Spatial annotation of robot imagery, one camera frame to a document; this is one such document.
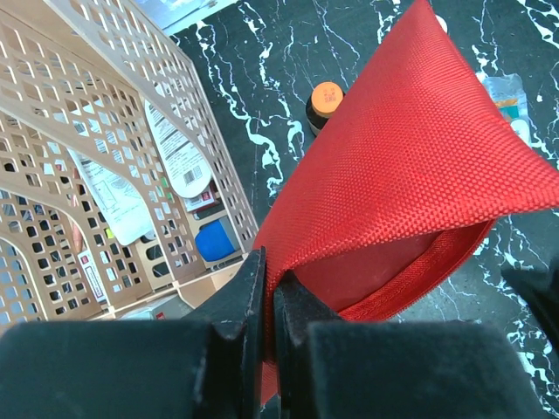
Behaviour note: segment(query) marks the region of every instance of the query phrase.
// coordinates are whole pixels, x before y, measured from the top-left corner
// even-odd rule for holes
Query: cardboard box
[[[146,306],[124,314],[121,320],[181,319],[192,311],[178,295],[171,295],[148,303]]]

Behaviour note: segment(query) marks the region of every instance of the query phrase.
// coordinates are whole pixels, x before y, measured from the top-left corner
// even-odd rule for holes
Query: white tag
[[[82,269],[86,273],[87,282],[89,282],[89,286],[91,286],[95,299],[98,302],[107,301],[107,293],[105,292],[105,287],[103,286],[103,281],[101,280],[97,266],[93,261],[91,251],[82,251],[78,255],[78,259]]]
[[[91,132],[100,132],[96,121],[90,120],[89,125]],[[83,124],[76,127],[85,131]],[[96,143],[101,152],[107,152],[103,141]],[[153,229],[148,207],[130,182],[70,148],[68,153],[120,244],[129,245]]]
[[[211,170],[198,149],[147,100],[146,119],[171,188],[183,198],[200,195],[210,184]]]

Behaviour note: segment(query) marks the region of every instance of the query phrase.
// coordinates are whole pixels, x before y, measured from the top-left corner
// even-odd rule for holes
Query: red fabric bag
[[[495,218],[559,203],[427,0],[400,18],[287,182],[266,247],[266,333],[286,270],[348,320],[383,320],[456,270]],[[263,401],[275,391],[265,367]]]

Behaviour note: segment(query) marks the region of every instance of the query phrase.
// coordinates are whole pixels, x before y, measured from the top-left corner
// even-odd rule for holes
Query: beige plastic basket
[[[45,319],[24,256],[0,239],[0,334],[10,325]]]
[[[241,246],[227,259],[251,249],[257,225],[194,66],[135,3],[4,0],[0,94],[0,189],[6,208],[0,213],[0,245],[7,246],[2,245],[2,257],[19,261],[25,270],[26,284],[18,286],[30,290],[37,307],[32,315],[24,311],[27,319],[113,318],[169,292],[180,292],[187,302],[190,292],[196,306],[235,271],[227,260],[218,261],[226,271],[208,271],[215,263],[204,262],[194,245],[199,229],[221,216],[230,218]],[[211,167],[224,205],[211,218],[195,220],[168,187],[144,100]],[[92,123],[97,132],[77,129]],[[119,245],[79,179],[68,148],[137,190],[149,209],[156,240]],[[42,214],[35,211],[39,207]],[[107,292],[102,305],[77,261],[83,249],[72,242],[74,225],[102,276]],[[6,249],[13,255],[6,257]],[[10,271],[1,266],[1,272]],[[67,277],[58,278],[62,269]],[[49,275],[55,283],[48,283]],[[0,284],[4,301],[6,289]],[[24,294],[18,292],[15,301],[22,307]],[[21,319],[19,314],[11,312],[10,322]]]

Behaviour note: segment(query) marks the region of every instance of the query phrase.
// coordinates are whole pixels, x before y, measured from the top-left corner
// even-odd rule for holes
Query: blue container
[[[194,241],[206,262],[227,258],[240,249],[235,231],[227,216],[206,224]]]

